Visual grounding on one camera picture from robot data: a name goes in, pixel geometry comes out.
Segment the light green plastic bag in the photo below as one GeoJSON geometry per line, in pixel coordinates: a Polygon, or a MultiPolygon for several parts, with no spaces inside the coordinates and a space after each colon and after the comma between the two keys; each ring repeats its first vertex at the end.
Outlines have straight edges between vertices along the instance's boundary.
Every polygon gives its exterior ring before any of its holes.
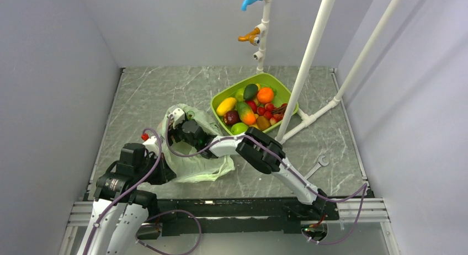
{"type": "Polygon", "coordinates": [[[157,133],[161,137],[162,152],[168,166],[176,174],[177,183],[198,183],[204,181],[215,181],[230,171],[235,170],[235,164],[230,156],[207,159],[202,155],[193,157],[179,157],[173,154],[169,149],[184,155],[196,153],[196,149],[185,142],[176,142],[171,147],[166,143],[166,128],[168,125],[168,116],[174,109],[180,108],[186,115],[192,115],[194,120],[209,134],[221,135],[219,123],[207,112],[199,110],[186,104],[176,104],[168,108],[165,118],[157,127],[157,133]]]}

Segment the dark green avocado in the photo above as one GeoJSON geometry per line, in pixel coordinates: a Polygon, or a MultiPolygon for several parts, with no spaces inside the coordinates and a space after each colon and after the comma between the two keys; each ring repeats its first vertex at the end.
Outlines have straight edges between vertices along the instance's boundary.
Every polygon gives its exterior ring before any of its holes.
{"type": "Polygon", "coordinates": [[[248,84],[244,88],[243,99],[244,100],[254,99],[257,96],[258,91],[259,91],[259,88],[256,84],[248,84]]]}

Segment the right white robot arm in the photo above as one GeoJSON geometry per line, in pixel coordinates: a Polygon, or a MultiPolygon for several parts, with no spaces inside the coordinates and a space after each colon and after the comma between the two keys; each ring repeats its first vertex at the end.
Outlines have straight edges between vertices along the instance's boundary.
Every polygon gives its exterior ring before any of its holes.
{"type": "Polygon", "coordinates": [[[205,132],[195,120],[183,120],[176,124],[171,119],[165,137],[170,150],[175,142],[181,141],[196,149],[196,153],[191,155],[172,151],[179,157],[201,155],[213,159],[239,155],[257,171],[273,175],[287,186],[304,204],[307,217],[318,219],[325,213],[327,195],[294,168],[279,142],[254,127],[238,135],[215,136],[205,132]]]}

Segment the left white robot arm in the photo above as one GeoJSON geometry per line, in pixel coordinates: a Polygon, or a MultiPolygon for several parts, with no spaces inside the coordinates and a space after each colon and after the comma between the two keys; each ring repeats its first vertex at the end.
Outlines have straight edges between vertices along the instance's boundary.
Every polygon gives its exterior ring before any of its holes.
{"type": "Polygon", "coordinates": [[[160,211],[157,195],[137,186],[162,185],[175,177],[155,139],[125,144],[96,182],[91,218],[77,253],[124,254],[143,222],[153,221],[160,211]]]}

